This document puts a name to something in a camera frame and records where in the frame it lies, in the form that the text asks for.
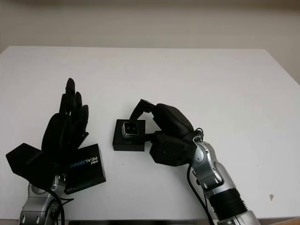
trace black square base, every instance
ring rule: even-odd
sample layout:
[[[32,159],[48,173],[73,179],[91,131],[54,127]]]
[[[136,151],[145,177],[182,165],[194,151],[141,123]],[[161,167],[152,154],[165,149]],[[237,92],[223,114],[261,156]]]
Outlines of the black square base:
[[[115,151],[145,151],[145,142],[130,141],[122,136],[122,126],[124,122],[132,122],[131,120],[117,120],[114,131],[112,146]],[[145,134],[145,120],[135,120],[139,135]]]
[[[106,182],[98,144],[76,150],[69,157],[65,193],[71,194]]]

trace white table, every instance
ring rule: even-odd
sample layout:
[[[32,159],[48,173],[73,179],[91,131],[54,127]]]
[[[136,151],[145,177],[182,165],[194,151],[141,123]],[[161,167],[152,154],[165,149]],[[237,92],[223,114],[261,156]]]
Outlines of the white table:
[[[99,143],[107,182],[69,195],[66,219],[205,218],[186,166],[155,164],[149,144],[113,151],[116,119],[141,98],[204,129],[258,218],[300,216],[300,87],[265,50],[9,47],[0,55],[1,219],[19,218],[28,185],[5,154],[21,143],[40,149],[69,77],[90,109],[83,146]]]

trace robotic hand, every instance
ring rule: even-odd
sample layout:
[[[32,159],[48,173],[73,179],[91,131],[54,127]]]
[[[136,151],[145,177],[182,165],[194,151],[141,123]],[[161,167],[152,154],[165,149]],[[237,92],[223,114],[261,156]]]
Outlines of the robotic hand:
[[[161,128],[161,131],[152,135],[145,135],[149,139],[142,137],[152,142],[152,158],[156,163],[164,165],[189,164],[188,177],[193,168],[197,183],[219,219],[218,225],[259,225],[254,213],[241,200],[225,167],[217,161],[213,147],[203,141],[202,129],[194,130],[188,119],[175,107],[153,105],[145,100],[138,103],[130,120],[137,120],[143,112],[152,113],[153,120]]]
[[[54,114],[45,131],[42,150],[21,144],[6,155],[12,171],[29,181],[28,199],[23,206],[21,225],[53,225],[64,210],[60,196],[65,190],[67,155],[76,150],[89,134],[85,131],[89,108],[82,106],[75,83],[69,78],[59,113]]]

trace black ribbed joint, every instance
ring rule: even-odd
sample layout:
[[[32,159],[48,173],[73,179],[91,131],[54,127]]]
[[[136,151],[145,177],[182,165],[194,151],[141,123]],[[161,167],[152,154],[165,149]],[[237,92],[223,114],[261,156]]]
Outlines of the black ribbed joint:
[[[235,188],[213,195],[209,201],[219,220],[247,212],[246,205]]]

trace wire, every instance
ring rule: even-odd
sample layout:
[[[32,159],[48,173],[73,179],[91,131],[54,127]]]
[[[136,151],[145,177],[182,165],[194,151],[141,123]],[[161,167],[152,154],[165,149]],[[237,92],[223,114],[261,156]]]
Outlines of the wire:
[[[203,141],[203,138],[204,138],[204,132],[203,132],[202,128],[201,128],[201,127],[198,127],[195,131],[197,131],[197,130],[200,130],[200,132],[201,132],[201,141]]]
[[[204,191],[203,191],[203,196],[204,196],[204,199],[205,199],[205,206],[206,206],[206,209],[208,210],[208,206],[207,206],[207,198],[206,198],[206,196],[205,196]]]
[[[64,207],[61,203],[60,198],[58,197],[58,195],[52,191],[51,189],[46,189],[45,191],[47,191],[49,194],[52,195],[52,197],[57,201],[58,206],[60,208],[60,217],[61,217],[61,225],[65,225],[65,211],[64,211]]]
[[[188,184],[190,185],[190,187],[193,190],[194,194],[196,195],[197,199],[199,200],[199,202],[201,203],[202,207],[204,208],[204,211],[205,211],[205,213],[207,215],[207,218],[208,218],[208,221],[209,221],[210,225],[214,225],[214,222],[213,222],[213,220],[211,218],[211,215],[210,215],[210,213],[208,212],[208,209],[207,209],[207,200],[206,200],[206,198],[205,198],[206,205],[204,205],[204,202],[202,201],[202,199],[200,198],[200,196],[198,195],[197,191],[195,190],[195,188],[192,185],[192,182],[191,182],[190,177],[189,177],[190,173],[191,173],[191,169],[192,169],[192,165],[189,165],[188,169],[187,169],[187,181],[188,181]]]
[[[60,198],[60,199],[61,200],[65,200],[65,202],[62,205],[65,205],[65,204],[67,204],[67,203],[69,203],[69,202],[71,202],[71,201],[74,200],[74,198]]]

